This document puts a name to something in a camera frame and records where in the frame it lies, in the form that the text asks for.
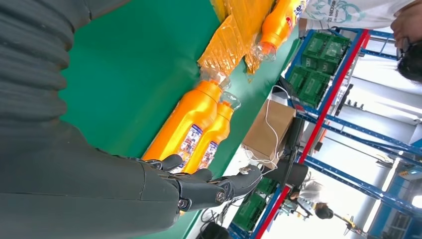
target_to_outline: black cable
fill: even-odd
[[[211,223],[211,222],[214,222],[215,224],[218,224],[218,218],[219,218],[219,217],[221,217],[221,224],[220,224],[220,226],[222,226],[222,225],[223,225],[223,223],[224,223],[224,217],[225,217],[225,215],[227,214],[228,209],[229,209],[231,206],[234,206],[234,207],[240,207],[241,205],[234,205],[234,203],[236,203],[237,201],[239,201],[239,200],[241,200],[241,199],[244,199],[244,198],[245,198],[245,196],[231,200],[229,203],[227,203],[227,204],[224,206],[224,208],[223,208],[223,210],[222,210],[222,212],[221,212],[220,214],[217,214],[217,213],[215,213],[215,212],[213,212],[213,211],[211,210],[211,217],[210,217],[208,220],[205,220],[205,219],[204,219],[204,215],[205,215],[205,212],[207,212],[207,210],[208,210],[209,208],[205,209],[205,210],[202,212],[202,214],[201,214],[201,222],[203,222],[203,223],[204,223],[204,224],[201,226],[201,228],[200,228],[200,237],[201,237],[201,239],[204,239],[204,237],[203,237],[203,233],[204,233],[204,227],[205,227],[205,226],[207,226],[207,225],[208,225],[209,223]]]

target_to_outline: green conveyor belt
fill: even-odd
[[[77,32],[63,119],[76,125],[88,142],[113,154],[140,156],[181,96],[199,79],[197,59],[219,26],[207,0],[134,0]],[[221,175],[241,144],[286,63],[292,37],[277,60],[262,64],[254,76],[241,63],[231,74],[230,91],[242,107],[231,133],[210,169]],[[197,213],[187,213],[166,232],[140,239],[181,239]]]

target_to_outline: orange plastic bottle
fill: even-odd
[[[262,24],[262,38],[256,54],[261,60],[274,60],[277,49],[293,31],[308,0],[278,0],[274,10]]]
[[[194,173],[198,169],[207,168],[214,159],[218,145],[230,133],[230,120],[240,101],[231,93],[224,92],[217,105],[217,117],[203,133],[198,146],[182,172]]]
[[[203,130],[217,116],[223,86],[229,86],[228,78],[212,70],[202,71],[201,78],[195,89],[183,95],[143,155],[143,160],[163,160],[171,154],[189,160]]]

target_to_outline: red metal beam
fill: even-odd
[[[315,128],[312,131],[312,134],[309,137],[309,140],[306,143],[306,146],[303,150],[303,153],[302,153],[302,155],[299,159],[299,163],[303,163],[305,161],[305,158],[306,158],[309,150],[312,147],[312,143],[314,142],[314,140],[315,140],[315,138],[318,134],[318,131],[321,129],[321,126],[324,123],[325,116],[327,115],[328,110],[329,110],[335,96],[337,95],[338,90],[340,89],[341,83],[343,82],[344,77],[346,76],[347,72],[349,71],[355,57],[359,53],[360,47],[362,46],[362,43],[366,39],[367,35],[368,35],[368,30],[366,30],[366,29],[363,30],[362,34],[359,36],[356,47],[354,49],[352,49],[351,57],[347,60],[345,66],[344,66],[344,70],[342,72],[340,72],[340,76],[338,78],[338,81],[335,83],[335,85],[333,86],[333,90],[332,90],[331,94],[328,96],[327,103],[324,105],[324,108],[321,111],[321,115],[318,117],[318,121],[316,122]],[[270,225],[270,223],[273,220],[273,218],[274,218],[276,212],[278,211],[280,205],[283,203],[284,199],[286,198],[288,192],[289,192],[289,187],[285,186],[284,189],[283,189],[283,192],[281,193],[280,197],[277,199],[276,203],[274,204],[274,207],[270,211],[270,214],[265,219],[264,224],[259,229],[259,231],[256,235],[256,238],[253,238],[253,239],[261,239],[262,235],[264,235],[265,230],[267,230],[268,225]]]

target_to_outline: transparent bottle cap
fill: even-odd
[[[224,91],[228,90],[231,86],[230,78],[225,73],[216,69],[201,67],[200,74],[202,81],[215,82]]]
[[[277,48],[268,42],[260,42],[253,47],[253,54],[261,61],[275,61]]]
[[[223,92],[221,95],[220,103],[230,106],[234,111],[241,106],[240,100],[235,95],[227,91]]]

